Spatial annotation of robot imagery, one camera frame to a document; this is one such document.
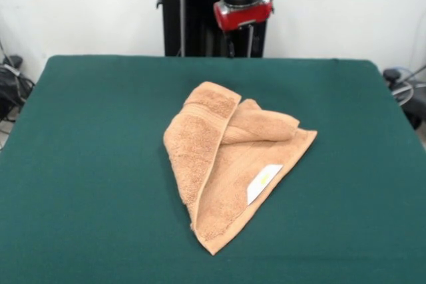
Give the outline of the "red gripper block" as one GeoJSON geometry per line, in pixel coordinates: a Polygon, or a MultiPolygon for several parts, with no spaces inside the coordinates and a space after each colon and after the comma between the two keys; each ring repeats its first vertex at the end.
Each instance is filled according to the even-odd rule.
{"type": "MultiPolygon", "coordinates": [[[[272,0],[259,0],[243,7],[231,7],[223,1],[214,4],[214,15],[222,31],[234,31],[245,25],[267,21],[273,11],[272,0]]],[[[231,34],[225,33],[227,57],[234,58],[231,34]]],[[[260,48],[258,27],[253,26],[251,55],[257,56],[260,48]]]]}

